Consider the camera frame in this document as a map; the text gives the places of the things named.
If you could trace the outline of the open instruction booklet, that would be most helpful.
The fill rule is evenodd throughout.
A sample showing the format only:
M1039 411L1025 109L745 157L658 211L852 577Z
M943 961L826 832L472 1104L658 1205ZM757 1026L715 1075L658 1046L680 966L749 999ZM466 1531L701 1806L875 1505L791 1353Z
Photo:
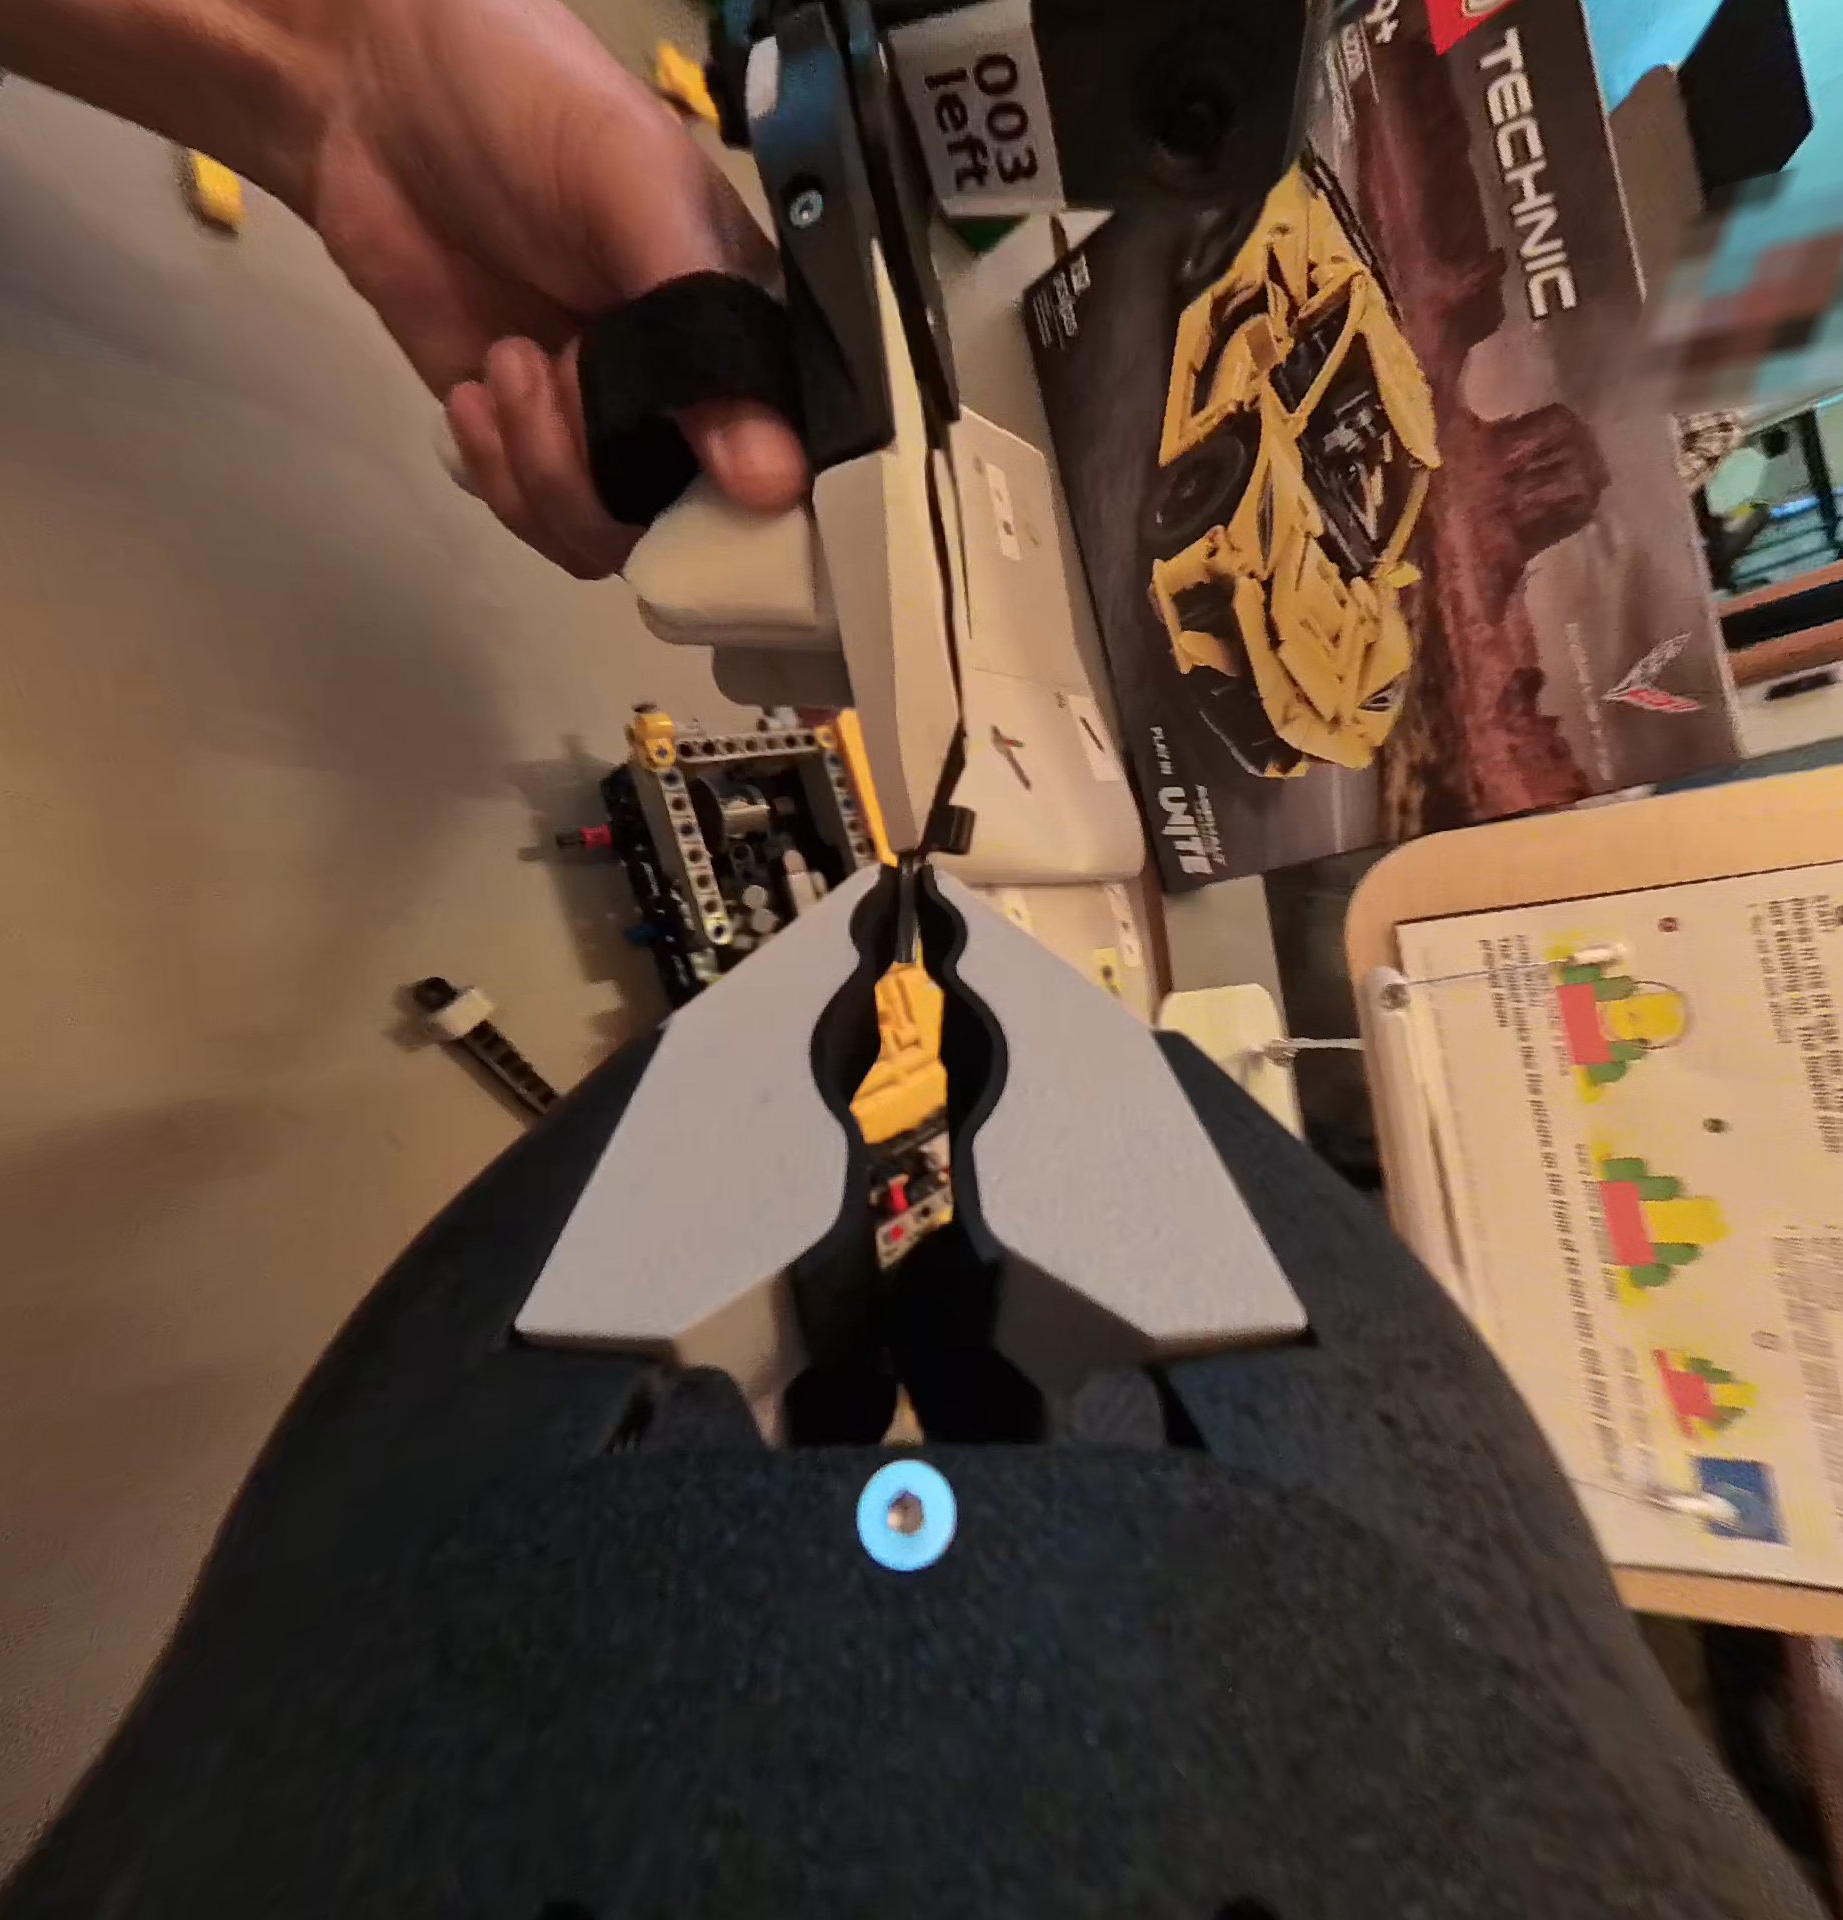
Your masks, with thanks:
M1147 1020L1147 840L1081 658L1047 459L965 409L937 472L958 508L961 765L949 804L972 828L963 851L934 862Z

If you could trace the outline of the person's left hand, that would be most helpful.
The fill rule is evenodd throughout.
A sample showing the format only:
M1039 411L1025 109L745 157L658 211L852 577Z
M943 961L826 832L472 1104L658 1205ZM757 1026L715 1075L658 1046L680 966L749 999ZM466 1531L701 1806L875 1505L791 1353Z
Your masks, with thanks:
M579 581L632 533L593 488L573 348L658 286L773 253L721 167L559 5L261 5L287 188L444 404L476 497Z

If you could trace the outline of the toy car box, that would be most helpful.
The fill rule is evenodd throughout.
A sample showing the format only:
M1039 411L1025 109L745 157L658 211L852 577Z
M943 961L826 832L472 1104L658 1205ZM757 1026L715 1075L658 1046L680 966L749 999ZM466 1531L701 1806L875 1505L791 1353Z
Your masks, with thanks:
M1575 3L1371 5L1260 213L1019 300L1162 888L1738 754Z

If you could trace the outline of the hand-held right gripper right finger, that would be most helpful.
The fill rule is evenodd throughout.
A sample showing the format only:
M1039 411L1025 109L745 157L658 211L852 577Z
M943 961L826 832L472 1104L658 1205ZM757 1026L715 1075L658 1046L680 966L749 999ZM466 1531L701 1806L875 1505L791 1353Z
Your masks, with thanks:
M945 1444L1037 1444L1095 1381L1306 1339L1309 1314L1157 1035L953 877L901 875L943 991L953 1218L897 1283Z

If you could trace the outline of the yellow toy car model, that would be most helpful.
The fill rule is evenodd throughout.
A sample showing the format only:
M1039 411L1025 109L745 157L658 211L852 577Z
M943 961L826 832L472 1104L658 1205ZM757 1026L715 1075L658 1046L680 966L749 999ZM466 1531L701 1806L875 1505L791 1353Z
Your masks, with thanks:
M641 706L587 821L554 856L612 865L630 890L630 948L669 1008L691 1004L842 881L887 862L884 825L848 710L762 710L709 730ZM893 1268L952 1224L943 994L918 961L875 984L878 1056L852 1115L867 1158L875 1256Z

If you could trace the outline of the grey desk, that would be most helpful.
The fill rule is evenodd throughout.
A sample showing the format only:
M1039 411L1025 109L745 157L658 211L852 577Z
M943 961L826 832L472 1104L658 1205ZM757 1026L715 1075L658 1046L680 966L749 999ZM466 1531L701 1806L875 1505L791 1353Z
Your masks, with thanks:
M488 991L565 1086L660 1009L541 856L698 654L447 480L305 227L0 83L0 1881L110 1735L340 1322L518 1135L404 1037Z

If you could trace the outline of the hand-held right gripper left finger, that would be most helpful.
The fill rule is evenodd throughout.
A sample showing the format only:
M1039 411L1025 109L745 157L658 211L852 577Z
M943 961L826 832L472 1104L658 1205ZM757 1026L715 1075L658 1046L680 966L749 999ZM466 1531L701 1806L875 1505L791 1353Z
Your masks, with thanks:
M852 1098L904 872L870 869L662 1025L520 1311L567 1356L714 1370L799 1447L875 1447L899 1388Z

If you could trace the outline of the black white toy beam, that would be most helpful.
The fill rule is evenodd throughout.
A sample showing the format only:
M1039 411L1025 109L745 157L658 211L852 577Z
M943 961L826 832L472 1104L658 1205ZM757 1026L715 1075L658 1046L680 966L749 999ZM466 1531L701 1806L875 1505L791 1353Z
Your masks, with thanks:
M535 1124L554 1111L559 1091L507 1037L495 1006L478 989L427 975L404 986L403 1006L428 1044L454 1058L481 1091L499 1098L507 1112Z

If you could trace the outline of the printed instruction sheet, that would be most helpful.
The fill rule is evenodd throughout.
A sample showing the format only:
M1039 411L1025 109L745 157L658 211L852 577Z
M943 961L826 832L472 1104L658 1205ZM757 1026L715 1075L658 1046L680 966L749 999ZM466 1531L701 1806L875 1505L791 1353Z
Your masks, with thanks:
M1605 1559L1843 1593L1843 859L1397 959L1435 1259Z

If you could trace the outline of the person's left forearm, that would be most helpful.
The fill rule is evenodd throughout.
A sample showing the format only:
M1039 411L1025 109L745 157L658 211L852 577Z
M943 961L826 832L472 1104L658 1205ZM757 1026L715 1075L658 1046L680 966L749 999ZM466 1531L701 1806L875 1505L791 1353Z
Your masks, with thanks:
M0 70L305 198L329 49L295 5L0 3Z

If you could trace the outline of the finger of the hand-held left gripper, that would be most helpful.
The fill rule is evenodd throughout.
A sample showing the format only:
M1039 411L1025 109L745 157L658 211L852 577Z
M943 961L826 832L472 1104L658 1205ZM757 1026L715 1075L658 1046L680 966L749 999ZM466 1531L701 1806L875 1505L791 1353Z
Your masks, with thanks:
M826 468L811 517L889 851L923 846L959 729L927 415L892 278L870 249L892 442Z

